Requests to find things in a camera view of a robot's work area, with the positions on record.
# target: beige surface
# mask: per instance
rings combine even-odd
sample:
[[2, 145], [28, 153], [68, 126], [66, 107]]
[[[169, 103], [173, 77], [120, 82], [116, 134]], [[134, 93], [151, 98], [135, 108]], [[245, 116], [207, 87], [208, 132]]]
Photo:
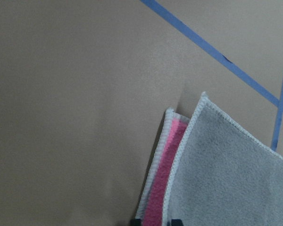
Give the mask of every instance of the beige surface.
[[[159, 2], [279, 97], [283, 1]], [[126, 225], [202, 91], [270, 145], [276, 108], [140, 1], [0, 1], [0, 226]]]

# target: microfiber cloth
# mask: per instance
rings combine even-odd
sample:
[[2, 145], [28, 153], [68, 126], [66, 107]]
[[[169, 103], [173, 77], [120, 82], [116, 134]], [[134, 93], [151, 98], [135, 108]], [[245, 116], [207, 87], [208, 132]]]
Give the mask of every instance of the microfiber cloth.
[[283, 226], [283, 157], [202, 94], [175, 154], [162, 224]]
[[157, 225], [157, 222], [161, 224], [166, 183], [189, 121], [190, 119], [175, 113], [172, 108], [166, 110], [163, 128], [136, 212], [136, 218], [143, 219], [144, 226]]

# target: gray microfiber cloth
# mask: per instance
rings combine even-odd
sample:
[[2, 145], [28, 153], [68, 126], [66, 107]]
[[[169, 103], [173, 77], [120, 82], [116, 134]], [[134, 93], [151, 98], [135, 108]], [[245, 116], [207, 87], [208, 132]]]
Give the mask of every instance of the gray microfiber cloth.
[[283, 226], [283, 157], [202, 94], [166, 187], [162, 225]]

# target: pink microfiber cloth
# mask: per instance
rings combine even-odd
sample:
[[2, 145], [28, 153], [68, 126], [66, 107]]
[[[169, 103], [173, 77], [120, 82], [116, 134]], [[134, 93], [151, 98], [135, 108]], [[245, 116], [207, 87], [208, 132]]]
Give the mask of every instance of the pink microfiber cloth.
[[163, 131], [137, 211], [137, 218], [142, 218], [143, 226], [161, 225], [166, 185], [173, 159], [188, 123], [188, 118], [175, 113], [173, 109], [166, 110]]

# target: black object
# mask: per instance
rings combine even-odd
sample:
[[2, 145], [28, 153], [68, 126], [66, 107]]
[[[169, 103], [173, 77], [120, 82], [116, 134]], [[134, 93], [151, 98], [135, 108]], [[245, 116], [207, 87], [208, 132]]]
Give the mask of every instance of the black object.
[[172, 219], [171, 226], [183, 226], [183, 221], [180, 219]]
[[[130, 220], [130, 226], [142, 226], [141, 219]], [[183, 226], [183, 222], [180, 219], [172, 219], [171, 226]]]
[[130, 226], [142, 226], [142, 221], [140, 219], [130, 220]]

